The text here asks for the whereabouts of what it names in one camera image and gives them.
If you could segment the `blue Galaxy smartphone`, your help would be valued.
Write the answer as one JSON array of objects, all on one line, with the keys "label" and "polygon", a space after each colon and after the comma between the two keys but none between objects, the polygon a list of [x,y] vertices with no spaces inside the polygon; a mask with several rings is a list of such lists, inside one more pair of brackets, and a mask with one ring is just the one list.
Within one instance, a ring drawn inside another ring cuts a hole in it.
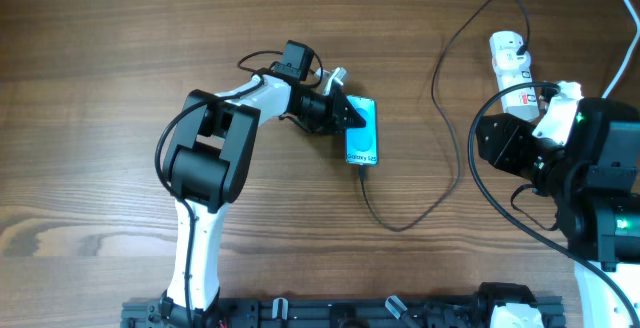
[{"label": "blue Galaxy smartphone", "polygon": [[376,102],[358,96],[348,96],[347,99],[365,120],[365,126],[346,130],[346,161],[349,164],[376,166],[379,159]]}]

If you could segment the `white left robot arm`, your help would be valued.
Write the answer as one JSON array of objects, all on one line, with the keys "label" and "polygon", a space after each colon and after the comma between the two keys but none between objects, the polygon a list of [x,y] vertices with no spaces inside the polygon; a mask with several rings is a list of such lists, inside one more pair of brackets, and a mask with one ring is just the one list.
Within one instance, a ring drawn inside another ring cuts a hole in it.
[{"label": "white left robot arm", "polygon": [[154,165],[178,216],[175,269],[160,300],[174,327],[206,327],[219,317],[219,254],[224,220],[245,185],[258,129],[289,119],[311,134],[343,134],[364,118],[344,92],[347,71],[311,65],[319,56],[288,41],[276,61],[219,93],[190,92],[162,132]]}]

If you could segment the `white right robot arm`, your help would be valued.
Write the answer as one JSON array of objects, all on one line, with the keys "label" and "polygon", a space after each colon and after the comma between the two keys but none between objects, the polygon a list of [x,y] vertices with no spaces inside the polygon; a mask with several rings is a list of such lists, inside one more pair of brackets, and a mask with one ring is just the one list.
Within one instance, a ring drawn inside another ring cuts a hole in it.
[{"label": "white right robot arm", "polygon": [[572,259],[586,327],[639,324],[639,196],[633,192],[639,156],[639,112],[602,98],[584,98],[557,143],[534,135],[533,124],[480,111],[472,122],[468,157],[527,180],[553,199],[559,245],[481,193],[510,223]]}]

